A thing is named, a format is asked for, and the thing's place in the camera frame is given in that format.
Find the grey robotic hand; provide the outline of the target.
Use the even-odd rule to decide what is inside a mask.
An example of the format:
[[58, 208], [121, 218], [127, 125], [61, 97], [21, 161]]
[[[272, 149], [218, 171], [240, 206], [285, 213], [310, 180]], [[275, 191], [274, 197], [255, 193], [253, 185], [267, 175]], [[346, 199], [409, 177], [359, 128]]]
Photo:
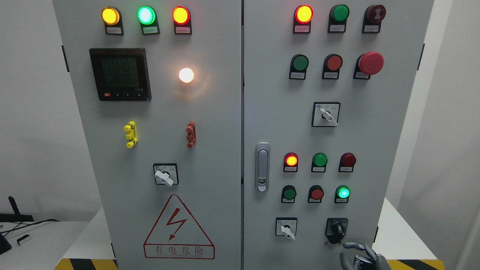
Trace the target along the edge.
[[391, 266], [386, 258], [380, 253], [376, 253], [367, 244], [343, 243], [343, 248], [363, 250], [367, 257], [356, 255], [349, 259], [345, 253], [340, 254], [340, 264], [343, 270], [391, 270]]

